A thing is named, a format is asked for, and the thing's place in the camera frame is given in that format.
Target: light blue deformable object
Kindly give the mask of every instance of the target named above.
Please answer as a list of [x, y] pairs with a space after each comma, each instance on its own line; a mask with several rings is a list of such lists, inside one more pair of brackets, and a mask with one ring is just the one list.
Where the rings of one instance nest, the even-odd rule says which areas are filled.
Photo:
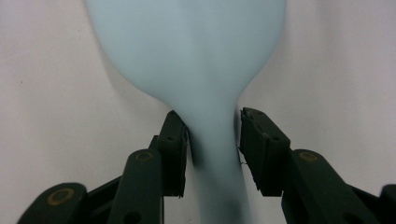
[[234, 108], [276, 46], [286, 0], [86, 0], [86, 5], [108, 59], [188, 126], [201, 222], [252, 223]]

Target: white wall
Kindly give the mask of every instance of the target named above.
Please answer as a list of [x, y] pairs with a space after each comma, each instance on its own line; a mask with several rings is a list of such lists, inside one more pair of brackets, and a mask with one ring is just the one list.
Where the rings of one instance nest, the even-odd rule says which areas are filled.
[[[276, 52], [239, 102], [374, 194], [396, 183], [395, 12], [391, 0], [289, 0]], [[1, 1], [0, 223], [53, 185], [120, 175], [169, 110], [108, 64], [81, 1]], [[257, 223], [285, 223], [246, 174]], [[191, 171], [188, 184], [166, 201], [167, 223], [198, 223]]]

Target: light blue object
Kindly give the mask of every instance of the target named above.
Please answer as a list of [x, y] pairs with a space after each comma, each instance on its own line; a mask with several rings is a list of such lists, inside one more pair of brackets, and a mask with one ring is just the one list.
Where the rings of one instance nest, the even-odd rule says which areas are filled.
[[234, 108], [276, 46], [286, 0], [86, 4], [114, 66], [187, 124], [201, 222], [252, 223], [233, 131]]

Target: white background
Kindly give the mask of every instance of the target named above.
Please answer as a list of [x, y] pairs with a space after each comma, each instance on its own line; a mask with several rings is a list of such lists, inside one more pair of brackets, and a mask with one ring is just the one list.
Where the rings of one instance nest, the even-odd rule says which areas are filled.
[[[276, 51], [239, 107], [267, 113], [292, 148], [378, 194], [396, 183], [395, 40], [395, 1], [289, 0]], [[1, 0], [0, 223], [53, 185], [91, 190], [120, 175], [169, 110], [109, 64], [82, 1]], [[187, 178], [165, 223], [199, 223], [190, 166]], [[280, 200], [261, 197], [247, 170], [246, 180], [257, 223], [285, 223]]]

